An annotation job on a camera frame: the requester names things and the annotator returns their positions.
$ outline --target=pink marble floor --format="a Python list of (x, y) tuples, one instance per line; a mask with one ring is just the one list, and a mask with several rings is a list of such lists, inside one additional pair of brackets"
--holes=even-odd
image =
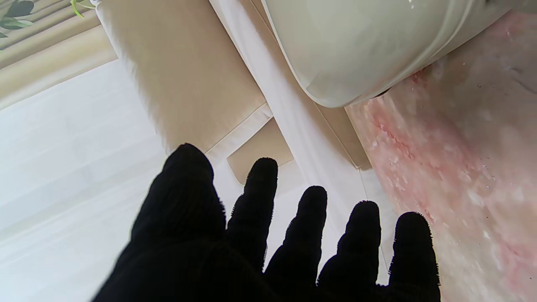
[(443, 300), (537, 301), (537, 15), (346, 109), (395, 210), (429, 220)]

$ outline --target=finger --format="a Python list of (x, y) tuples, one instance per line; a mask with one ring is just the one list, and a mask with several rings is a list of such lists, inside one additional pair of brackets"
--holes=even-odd
[(226, 219), (213, 187), (213, 168), (191, 144), (179, 146), (155, 178), (132, 229), (132, 240), (219, 239)]
[(440, 301), (438, 266), (431, 231), (423, 216), (408, 212), (395, 227), (389, 286), (420, 288)]
[(354, 206), (338, 244), (319, 275), (319, 286), (334, 292), (355, 292), (375, 285), (379, 273), (379, 207), (364, 201)]
[(321, 260), (326, 200), (326, 191), (321, 186), (312, 186), (304, 192), (296, 216), (287, 228), (284, 243), (274, 253), (265, 276), (315, 285)]
[(258, 271), (265, 261), (277, 182), (276, 161), (257, 160), (246, 179), (244, 194), (237, 199), (228, 222), (230, 245)]

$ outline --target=fuzzy fabric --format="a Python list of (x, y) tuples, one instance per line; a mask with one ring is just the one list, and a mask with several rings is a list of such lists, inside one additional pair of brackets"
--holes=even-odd
[(277, 175), (272, 159), (253, 165), (226, 229), (211, 164), (193, 145), (180, 146), (153, 181), (130, 242), (93, 301), (440, 301), (431, 233), (417, 213), (399, 218), (390, 283), (376, 285), (374, 202), (354, 207), (317, 280), (327, 203), (320, 186), (304, 192), (263, 272)]

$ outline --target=beige curtain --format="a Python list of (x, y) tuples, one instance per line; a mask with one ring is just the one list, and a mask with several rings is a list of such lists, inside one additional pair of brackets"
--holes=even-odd
[[(12, 1), (1, 1), (0, 11)], [(2, 33), (0, 110), (117, 57), (95, 11), (75, 15), (67, 0), (35, 0), (33, 25)]]

